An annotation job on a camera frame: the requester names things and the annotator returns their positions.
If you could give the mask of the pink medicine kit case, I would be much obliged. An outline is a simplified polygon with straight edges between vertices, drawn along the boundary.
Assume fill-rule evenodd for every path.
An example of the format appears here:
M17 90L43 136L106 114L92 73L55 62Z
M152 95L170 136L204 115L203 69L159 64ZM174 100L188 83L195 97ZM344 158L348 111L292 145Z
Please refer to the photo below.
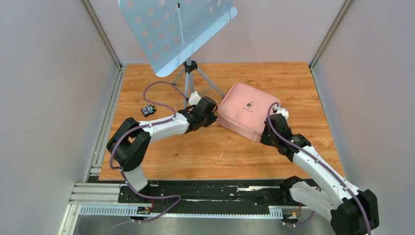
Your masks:
M268 109L281 101L245 83L234 84L217 110L217 123L254 142L260 142Z

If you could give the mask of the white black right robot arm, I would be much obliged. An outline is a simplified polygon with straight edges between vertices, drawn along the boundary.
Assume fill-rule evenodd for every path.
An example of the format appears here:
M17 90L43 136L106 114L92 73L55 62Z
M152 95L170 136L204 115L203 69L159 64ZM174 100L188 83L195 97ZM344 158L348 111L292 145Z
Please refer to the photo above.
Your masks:
M287 178L279 191L283 203L308 206L324 217L337 235L370 235L379 227L376 195L369 189L359 189L336 172L306 137L292 133L282 114L266 117L260 142L275 147L316 183L311 186L298 176Z

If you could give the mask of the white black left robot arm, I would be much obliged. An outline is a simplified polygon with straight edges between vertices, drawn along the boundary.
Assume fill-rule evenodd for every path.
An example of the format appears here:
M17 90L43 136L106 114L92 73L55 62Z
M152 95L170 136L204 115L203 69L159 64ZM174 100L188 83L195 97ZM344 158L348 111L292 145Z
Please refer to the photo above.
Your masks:
M170 136L210 126L217 119L217 108L217 103L212 98L196 95L189 99L188 107L168 117L142 122L132 117L124 120L106 148L111 154L111 160L118 163L117 169L125 181L132 186L131 196L136 201L145 202L150 196L148 181L141 167L148 146Z

